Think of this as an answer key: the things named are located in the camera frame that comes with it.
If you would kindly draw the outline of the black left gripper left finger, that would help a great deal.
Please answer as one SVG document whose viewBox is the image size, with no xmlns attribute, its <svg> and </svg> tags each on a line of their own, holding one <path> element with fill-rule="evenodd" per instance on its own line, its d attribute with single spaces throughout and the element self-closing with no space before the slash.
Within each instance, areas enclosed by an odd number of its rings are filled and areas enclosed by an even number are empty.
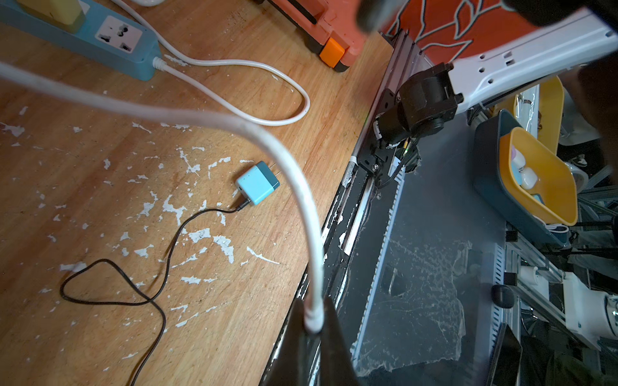
<svg viewBox="0 0 618 386">
<path fill-rule="evenodd" d="M 286 331 L 278 355 L 270 365 L 262 385 L 306 385 L 307 331 L 304 326 L 304 304 L 295 299 L 291 306 Z"/>
</svg>

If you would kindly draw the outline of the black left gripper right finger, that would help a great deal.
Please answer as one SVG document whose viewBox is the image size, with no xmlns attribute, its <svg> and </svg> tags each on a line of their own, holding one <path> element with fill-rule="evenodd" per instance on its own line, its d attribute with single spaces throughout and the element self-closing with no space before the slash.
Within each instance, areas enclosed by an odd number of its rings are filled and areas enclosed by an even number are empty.
<svg viewBox="0 0 618 386">
<path fill-rule="evenodd" d="M 352 366 L 336 307 L 330 297 L 323 301 L 324 322 L 320 333 L 320 385 L 359 385 Z"/>
</svg>

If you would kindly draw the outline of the pale green wall charger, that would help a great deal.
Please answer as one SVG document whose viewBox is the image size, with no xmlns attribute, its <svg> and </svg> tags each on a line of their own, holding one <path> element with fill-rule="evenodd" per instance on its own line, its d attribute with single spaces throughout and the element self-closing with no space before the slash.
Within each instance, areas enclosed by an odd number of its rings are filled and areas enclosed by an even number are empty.
<svg viewBox="0 0 618 386">
<path fill-rule="evenodd" d="M 69 33 L 78 32 L 85 12 L 78 0 L 17 0 L 19 6 L 37 19 Z"/>
</svg>

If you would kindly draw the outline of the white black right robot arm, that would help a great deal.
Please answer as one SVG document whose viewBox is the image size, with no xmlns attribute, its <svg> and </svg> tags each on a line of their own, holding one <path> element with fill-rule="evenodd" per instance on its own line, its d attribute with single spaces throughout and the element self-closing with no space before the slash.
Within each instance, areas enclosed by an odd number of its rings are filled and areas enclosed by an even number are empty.
<svg viewBox="0 0 618 386">
<path fill-rule="evenodd" d="M 387 31 L 432 64 L 451 63 L 462 113 L 542 77 L 617 50 L 615 1 L 408 1 Z"/>
</svg>

